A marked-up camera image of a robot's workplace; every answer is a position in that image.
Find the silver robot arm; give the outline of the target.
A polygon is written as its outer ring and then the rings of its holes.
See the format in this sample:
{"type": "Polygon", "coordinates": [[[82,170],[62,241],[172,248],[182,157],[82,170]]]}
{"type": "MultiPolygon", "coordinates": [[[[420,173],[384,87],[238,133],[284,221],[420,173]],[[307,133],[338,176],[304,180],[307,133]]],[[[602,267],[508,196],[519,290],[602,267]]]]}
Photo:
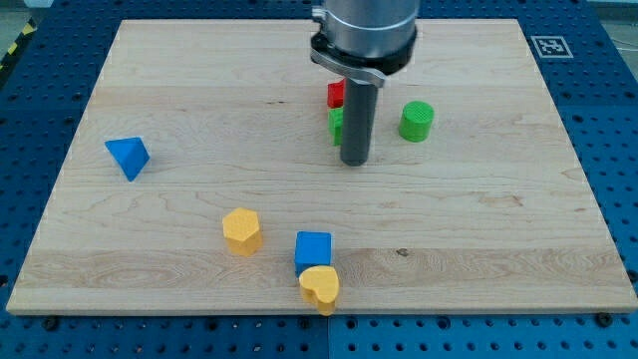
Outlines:
{"type": "Polygon", "coordinates": [[[382,88],[411,60],[419,0],[323,0],[312,7],[319,30],[310,59],[358,84],[382,88]]]}

